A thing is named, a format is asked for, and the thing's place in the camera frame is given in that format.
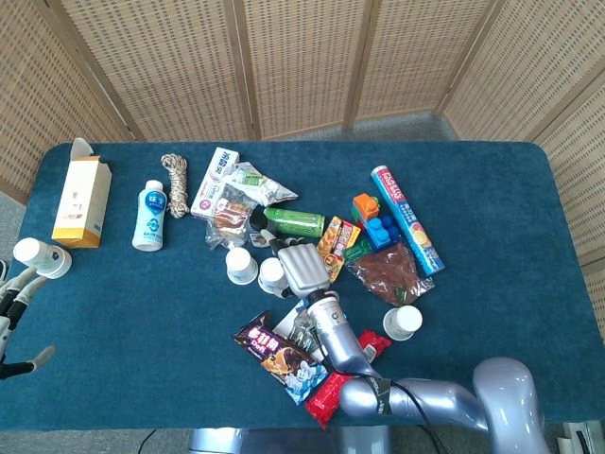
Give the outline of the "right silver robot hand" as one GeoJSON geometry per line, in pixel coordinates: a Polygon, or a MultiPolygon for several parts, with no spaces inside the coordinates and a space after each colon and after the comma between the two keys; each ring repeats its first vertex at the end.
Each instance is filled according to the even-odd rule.
{"type": "Polygon", "coordinates": [[[268,242],[285,274],[287,287],[278,293],[280,297],[305,299],[311,293],[329,289],[330,278],[314,244],[302,237],[278,238],[267,229],[262,229],[260,235],[268,242]]]}

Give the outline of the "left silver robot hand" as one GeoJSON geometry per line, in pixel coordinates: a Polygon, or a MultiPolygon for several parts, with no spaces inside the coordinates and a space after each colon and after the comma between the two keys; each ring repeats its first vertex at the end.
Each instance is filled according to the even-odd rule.
{"type": "Polygon", "coordinates": [[[47,283],[48,279],[37,274],[35,267],[29,267],[19,275],[10,278],[1,287],[1,379],[30,374],[41,368],[56,353],[56,347],[49,345],[33,359],[23,362],[6,363],[9,340],[19,321],[25,314],[33,296],[47,283]]]}

